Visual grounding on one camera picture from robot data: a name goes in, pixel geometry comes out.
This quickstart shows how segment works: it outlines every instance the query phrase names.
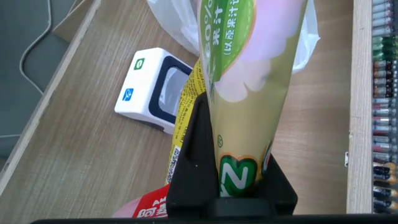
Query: barcode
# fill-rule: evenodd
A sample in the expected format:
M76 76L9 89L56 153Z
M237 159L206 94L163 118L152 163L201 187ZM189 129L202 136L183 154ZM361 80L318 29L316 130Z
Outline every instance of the barcode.
M174 147L173 158L170 161L169 171L167 173L167 183L168 184L171 183L171 181L172 181L175 165L177 164L178 155L180 154L180 150L181 150L181 148L179 148L178 146Z

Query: white cable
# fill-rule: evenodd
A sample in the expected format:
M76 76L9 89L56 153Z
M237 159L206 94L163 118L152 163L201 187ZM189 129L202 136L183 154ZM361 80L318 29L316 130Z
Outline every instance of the white cable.
M19 137L19 136L21 136L21 135L20 134L7 134L7 135L0 136L0 139L2 139L2 138Z
M31 80L24 71L24 62L26 60L26 56L30 53L30 51L41 41L44 39L44 37L47 36L47 34L50 32L51 26L52 26L52 13L51 13L51 2L50 0L47 0L47 5L48 5L48 10L49 10L49 20L48 20L48 25L47 28L44 30L42 34L40 34L29 46L26 48L24 53L22 54L21 59L19 60L19 71L21 72L22 76L30 83L34 88L36 88L37 91L39 91L40 95L43 95L43 91L37 86L33 80ZM19 137L20 134L7 134L7 135L2 135L0 136L0 139L2 138L12 138L12 137Z

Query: yellow package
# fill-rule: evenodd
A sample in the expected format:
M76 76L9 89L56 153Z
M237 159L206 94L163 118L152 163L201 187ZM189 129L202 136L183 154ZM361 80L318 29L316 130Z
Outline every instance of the yellow package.
M193 105L195 104L195 100L198 95L205 91L205 88L205 81L203 79L203 72L201 70L201 62L198 60L181 93L178 113L175 119L172 150L170 152L169 168L167 169L165 184L169 184L172 180L178 155L180 154L185 133L187 132Z

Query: blue alipay logo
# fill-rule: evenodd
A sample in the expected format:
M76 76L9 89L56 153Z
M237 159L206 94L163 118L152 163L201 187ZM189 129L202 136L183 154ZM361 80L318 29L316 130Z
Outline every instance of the blue alipay logo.
M123 101L130 101L133 91L134 91L133 88L127 89L124 92Z

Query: wooden shelf edge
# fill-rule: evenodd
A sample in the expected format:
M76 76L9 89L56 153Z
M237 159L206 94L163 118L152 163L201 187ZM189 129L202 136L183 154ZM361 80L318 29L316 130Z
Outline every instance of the wooden shelf edge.
M70 61L72 60L77 48L80 45L82 37L86 33L88 27L90 26L91 21L95 16L96 11L101 5L101 1L102 0L95 0L94 3L92 4L90 10L87 13L87 16L85 17L84 21L81 23L80 28L78 29L75 38L70 43L68 50L65 52L62 61L60 62L43 96L41 97L39 103L37 104L36 109L34 110L20 138L18 139L17 144L12 150L6 162L6 165L0 171L0 196L3 193L4 189L6 188L6 185L8 184L12 174L14 173L19 160L21 159L23 153L25 152L25 149L31 137L34 134L37 125L40 122L40 118L42 117L51 99L52 94L54 93L55 89L60 83L60 80L63 77L63 74L68 68Z
M70 14L76 7L82 2L83 0L75 0L75 2L72 4L72 7L70 8L68 14Z
M90 10L93 0L83 0L54 29L53 33L71 42L82 21Z
M347 213L373 210L372 1L354 0Z

